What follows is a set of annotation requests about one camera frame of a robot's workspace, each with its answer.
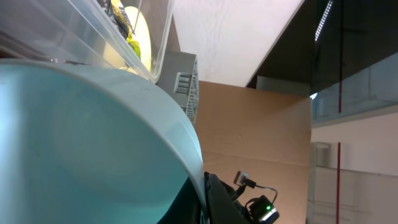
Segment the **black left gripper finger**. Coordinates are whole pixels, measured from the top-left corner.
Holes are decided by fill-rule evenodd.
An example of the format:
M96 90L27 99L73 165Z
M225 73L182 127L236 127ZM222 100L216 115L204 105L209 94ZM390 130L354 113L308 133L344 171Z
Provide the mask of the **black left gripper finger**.
M205 192L211 224L249 223L230 196L234 189L221 181L215 174L205 172Z

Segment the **light blue plastic bowl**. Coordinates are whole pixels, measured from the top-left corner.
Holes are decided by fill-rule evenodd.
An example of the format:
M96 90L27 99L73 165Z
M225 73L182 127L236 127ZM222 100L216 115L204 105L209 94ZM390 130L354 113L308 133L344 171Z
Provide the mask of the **light blue plastic bowl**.
M2 223L157 223L186 181L205 207L197 134L157 85L1 60Z

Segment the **silver green snack wrapper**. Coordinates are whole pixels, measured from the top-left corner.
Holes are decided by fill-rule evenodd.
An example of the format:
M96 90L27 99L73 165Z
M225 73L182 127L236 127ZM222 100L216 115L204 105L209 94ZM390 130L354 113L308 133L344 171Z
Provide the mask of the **silver green snack wrapper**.
M109 17L116 29L121 33L130 48L138 58L141 58L141 48L131 22L121 0L97 0L104 13Z

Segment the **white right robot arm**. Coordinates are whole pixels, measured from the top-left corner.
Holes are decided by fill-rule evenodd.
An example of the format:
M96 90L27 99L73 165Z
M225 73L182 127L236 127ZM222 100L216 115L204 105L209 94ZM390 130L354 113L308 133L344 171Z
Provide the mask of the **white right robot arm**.
M247 173L238 171L233 183L238 186L231 196L233 202L243 212L243 216L252 223L273 224L279 217L274 202L278 196L278 191L272 187L258 185L255 181L248 178ZM238 205L238 198L244 193L247 187L252 189L259 188L271 190L275 193L274 198L269 200L265 195L248 200L244 206Z

